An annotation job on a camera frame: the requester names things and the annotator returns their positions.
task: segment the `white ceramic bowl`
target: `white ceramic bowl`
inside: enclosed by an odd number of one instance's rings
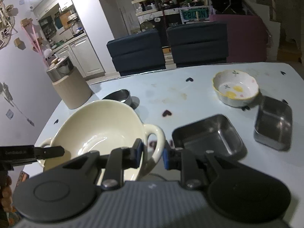
[[[156,148],[148,159],[147,140],[150,134],[157,137]],[[161,128],[143,124],[128,105],[115,100],[98,100],[77,110],[62,125],[54,138],[46,139],[40,147],[62,146],[62,157],[41,162],[45,170],[51,169],[91,150],[100,155],[110,154],[118,147],[132,147],[137,138],[144,144],[142,160],[137,169],[124,171],[124,180],[136,180],[148,174],[162,157],[165,135]]]
[[[255,78],[239,70],[218,72],[212,84],[220,101],[232,107],[246,106],[259,94]]]

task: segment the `small floral bowl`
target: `small floral bowl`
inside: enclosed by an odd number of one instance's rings
[[[218,72],[212,79],[213,88],[224,104],[244,107],[259,94],[257,81],[246,72],[225,70]]]

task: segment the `food stain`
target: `food stain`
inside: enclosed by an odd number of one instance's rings
[[[183,98],[183,100],[186,100],[186,99],[187,99],[187,94],[186,94],[186,93],[181,93],[180,95],[181,95],[181,97]]]
[[[165,98],[165,99],[162,100],[162,102],[164,104],[168,104],[168,103],[170,103],[170,99],[169,98]]]
[[[237,92],[243,92],[243,88],[240,86],[234,86],[233,89]]]
[[[172,115],[172,113],[170,111],[168,111],[168,110],[165,110],[163,112],[163,117],[165,117],[165,116],[171,116],[171,115]]]
[[[229,97],[229,98],[235,98],[237,95],[234,92],[227,91],[226,96]]]

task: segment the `stainless steel tray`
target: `stainless steel tray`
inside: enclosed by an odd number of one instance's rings
[[[182,147],[194,154],[215,152],[230,158],[246,154],[243,141],[224,115],[215,115],[183,127],[172,133],[175,147]]]
[[[254,139],[276,150],[288,150],[291,135],[291,107],[287,103],[264,96],[256,117]]]

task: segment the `table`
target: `table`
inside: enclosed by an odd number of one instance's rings
[[[257,143],[253,138],[253,128],[258,106],[243,111],[223,104],[216,96],[211,79],[225,69],[241,70],[256,78],[263,95],[286,100],[293,112],[293,132],[291,149],[279,152]],[[291,204],[284,220],[291,227],[303,228],[304,224],[304,81],[296,71],[285,63],[242,63],[207,65],[179,68],[138,74],[91,86],[95,92],[86,102],[99,100],[118,89],[129,89],[132,96],[139,99],[135,112],[144,123],[160,126],[169,141],[172,131],[182,125],[204,119],[215,114],[226,115],[236,128],[247,155],[240,160],[261,172],[283,181],[292,193]],[[41,132],[35,146],[48,137],[53,137],[66,119],[76,110],[69,110],[61,102]],[[169,110],[172,115],[163,117]],[[24,168],[30,176],[42,172],[38,163]],[[177,170],[166,171],[161,160],[153,169],[168,180],[180,179]]]

